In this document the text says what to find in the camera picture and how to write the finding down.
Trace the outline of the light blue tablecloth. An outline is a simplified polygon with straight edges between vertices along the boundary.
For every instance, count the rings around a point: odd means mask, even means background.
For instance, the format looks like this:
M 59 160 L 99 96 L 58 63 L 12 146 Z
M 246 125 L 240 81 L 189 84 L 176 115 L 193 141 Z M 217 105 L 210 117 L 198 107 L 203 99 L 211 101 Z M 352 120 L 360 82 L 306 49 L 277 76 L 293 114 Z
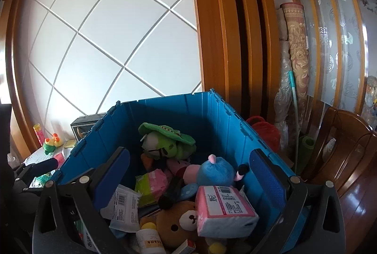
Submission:
M 50 158 L 55 158 L 58 161 L 58 168 L 60 168 L 70 156 L 74 146 L 74 144 L 69 144 L 69 142 L 66 142 L 63 146 L 58 147 L 53 153 L 50 154 L 45 154 L 43 148 L 41 147 L 32 155 L 28 156 L 24 160 L 23 164 L 28 166 L 31 164 L 41 163 Z M 41 188 L 47 182 L 48 178 L 52 177 L 52 174 L 55 173 L 55 171 L 56 169 L 53 169 L 49 173 L 42 174 L 40 177 L 34 177 L 29 186 L 32 188 Z

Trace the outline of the green yellow duck plush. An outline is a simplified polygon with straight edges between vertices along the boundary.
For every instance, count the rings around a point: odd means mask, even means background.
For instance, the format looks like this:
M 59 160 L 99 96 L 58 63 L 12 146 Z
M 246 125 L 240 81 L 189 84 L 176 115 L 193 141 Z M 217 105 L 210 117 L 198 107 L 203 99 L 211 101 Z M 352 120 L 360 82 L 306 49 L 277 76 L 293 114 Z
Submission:
M 64 144 L 63 140 L 57 133 L 52 134 L 52 138 L 45 138 L 43 142 L 43 151 L 46 155 L 52 154 L 58 147 Z

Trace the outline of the pink yellow candy tube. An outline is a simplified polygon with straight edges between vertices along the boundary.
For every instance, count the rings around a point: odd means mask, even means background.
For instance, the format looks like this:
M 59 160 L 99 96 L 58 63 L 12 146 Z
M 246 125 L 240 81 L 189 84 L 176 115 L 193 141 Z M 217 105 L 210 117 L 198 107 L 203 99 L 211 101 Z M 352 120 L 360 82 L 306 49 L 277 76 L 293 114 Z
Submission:
M 33 129 L 34 129 L 34 133 L 37 136 L 37 139 L 38 139 L 40 145 L 43 146 L 43 144 L 45 142 L 45 135 L 43 133 L 43 130 L 42 130 L 40 124 L 39 123 L 35 124 L 33 126 Z

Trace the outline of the yellow sponge block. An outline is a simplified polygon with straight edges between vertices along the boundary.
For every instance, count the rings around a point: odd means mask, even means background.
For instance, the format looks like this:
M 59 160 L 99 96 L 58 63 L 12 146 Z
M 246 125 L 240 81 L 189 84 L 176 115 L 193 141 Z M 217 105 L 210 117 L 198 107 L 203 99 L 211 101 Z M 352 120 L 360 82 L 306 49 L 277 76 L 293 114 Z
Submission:
M 75 139 L 71 139 L 65 142 L 64 148 L 65 149 L 73 149 L 76 145 L 77 141 Z

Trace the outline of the white barcode sachet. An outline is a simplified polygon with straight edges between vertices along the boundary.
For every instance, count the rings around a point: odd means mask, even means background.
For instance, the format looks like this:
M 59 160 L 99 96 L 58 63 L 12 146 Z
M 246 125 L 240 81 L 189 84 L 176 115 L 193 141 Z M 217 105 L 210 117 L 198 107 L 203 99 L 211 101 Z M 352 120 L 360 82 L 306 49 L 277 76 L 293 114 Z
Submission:
M 140 229 L 138 207 L 141 194 L 118 185 L 107 207 L 100 209 L 103 218 L 110 220 L 109 227 L 125 233 L 136 233 Z

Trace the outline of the black gift bag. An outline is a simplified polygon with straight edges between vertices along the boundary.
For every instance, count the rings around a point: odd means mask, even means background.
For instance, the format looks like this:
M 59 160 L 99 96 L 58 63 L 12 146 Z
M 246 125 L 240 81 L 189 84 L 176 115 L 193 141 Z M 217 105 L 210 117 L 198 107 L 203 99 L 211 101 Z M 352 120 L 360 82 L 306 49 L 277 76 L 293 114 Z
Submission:
M 104 116 L 105 113 L 85 115 L 76 118 L 76 120 L 70 125 L 76 141 L 79 142 L 83 139 L 92 127 Z

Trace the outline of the wooden chair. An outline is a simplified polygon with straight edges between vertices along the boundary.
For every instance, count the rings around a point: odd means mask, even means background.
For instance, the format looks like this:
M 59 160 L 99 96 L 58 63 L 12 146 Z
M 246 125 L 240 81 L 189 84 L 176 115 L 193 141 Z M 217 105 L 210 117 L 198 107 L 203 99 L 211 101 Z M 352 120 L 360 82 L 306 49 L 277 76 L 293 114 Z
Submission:
M 330 107 L 303 172 L 311 184 L 334 183 L 354 253 L 376 224 L 376 132 L 359 115 Z

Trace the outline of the white pill bottle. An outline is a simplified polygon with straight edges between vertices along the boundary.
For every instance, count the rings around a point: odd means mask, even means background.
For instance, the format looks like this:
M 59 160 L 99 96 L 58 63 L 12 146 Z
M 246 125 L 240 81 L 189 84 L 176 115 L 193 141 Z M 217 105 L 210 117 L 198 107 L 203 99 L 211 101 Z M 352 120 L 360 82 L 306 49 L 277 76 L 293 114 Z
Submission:
M 147 222 L 136 232 L 141 254 L 166 254 L 164 245 L 156 229 L 156 224 Z

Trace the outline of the pink green tissue pack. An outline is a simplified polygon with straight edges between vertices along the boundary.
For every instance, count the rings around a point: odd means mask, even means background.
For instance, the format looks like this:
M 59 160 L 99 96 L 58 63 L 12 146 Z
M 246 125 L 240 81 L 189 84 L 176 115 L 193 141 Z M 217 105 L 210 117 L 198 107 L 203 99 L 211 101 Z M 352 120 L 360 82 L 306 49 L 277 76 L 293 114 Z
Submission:
M 148 172 L 136 179 L 135 192 L 141 196 L 139 207 L 157 203 L 162 194 L 168 189 L 169 180 L 161 169 Z

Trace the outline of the red plastic basket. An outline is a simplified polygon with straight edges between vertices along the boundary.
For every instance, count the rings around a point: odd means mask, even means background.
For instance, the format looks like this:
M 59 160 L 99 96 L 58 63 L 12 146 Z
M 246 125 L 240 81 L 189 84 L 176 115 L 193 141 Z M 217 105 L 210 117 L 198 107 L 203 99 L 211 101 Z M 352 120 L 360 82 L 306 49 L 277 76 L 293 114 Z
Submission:
M 278 153 L 280 151 L 281 134 L 273 125 L 265 121 L 260 116 L 252 116 L 246 122 L 256 131 L 256 133 L 265 141 L 269 148 Z

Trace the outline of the blue round plush toy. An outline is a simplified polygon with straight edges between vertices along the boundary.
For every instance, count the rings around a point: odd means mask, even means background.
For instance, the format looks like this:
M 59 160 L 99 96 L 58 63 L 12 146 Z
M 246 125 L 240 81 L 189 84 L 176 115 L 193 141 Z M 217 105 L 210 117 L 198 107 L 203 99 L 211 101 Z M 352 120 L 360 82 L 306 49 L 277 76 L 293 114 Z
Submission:
M 197 183 L 199 186 L 232 186 L 235 175 L 228 161 L 210 154 L 197 172 Z

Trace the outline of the brown bear plush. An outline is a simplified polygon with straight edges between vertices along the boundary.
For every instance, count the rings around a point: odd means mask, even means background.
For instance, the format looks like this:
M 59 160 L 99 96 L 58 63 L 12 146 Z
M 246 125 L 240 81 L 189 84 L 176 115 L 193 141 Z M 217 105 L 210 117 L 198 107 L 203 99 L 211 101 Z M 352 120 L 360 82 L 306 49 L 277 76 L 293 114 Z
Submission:
M 196 241 L 198 237 L 196 205 L 191 201 L 181 201 L 154 216 L 145 216 L 139 223 L 142 229 L 153 223 L 166 248 L 177 248 L 184 241 Z

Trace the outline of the green frog hat plush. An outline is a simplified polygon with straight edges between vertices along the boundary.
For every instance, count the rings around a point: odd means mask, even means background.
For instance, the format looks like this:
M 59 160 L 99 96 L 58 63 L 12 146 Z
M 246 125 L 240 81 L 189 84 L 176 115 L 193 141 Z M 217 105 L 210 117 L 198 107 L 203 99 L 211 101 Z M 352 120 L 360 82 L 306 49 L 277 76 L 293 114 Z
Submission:
M 185 160 L 196 151 L 196 141 L 167 125 L 142 123 L 138 128 L 143 151 L 152 158 Z

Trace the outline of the blue folding storage crate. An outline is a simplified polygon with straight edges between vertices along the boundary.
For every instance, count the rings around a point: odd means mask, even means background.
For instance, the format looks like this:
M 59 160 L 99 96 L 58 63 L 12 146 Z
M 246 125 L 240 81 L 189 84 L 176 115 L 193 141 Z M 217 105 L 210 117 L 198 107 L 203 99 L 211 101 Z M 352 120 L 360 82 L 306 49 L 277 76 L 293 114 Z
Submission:
M 141 147 L 138 128 L 142 123 L 170 126 L 190 135 L 196 142 L 192 161 L 209 154 L 226 159 L 237 167 L 249 161 L 254 149 L 262 150 L 270 161 L 290 177 L 293 171 L 263 139 L 215 91 L 181 94 L 133 102 L 117 102 L 71 151 L 52 178 L 66 184 L 90 168 L 108 161 L 119 147 L 131 155 L 130 168 L 141 168 L 137 155 Z

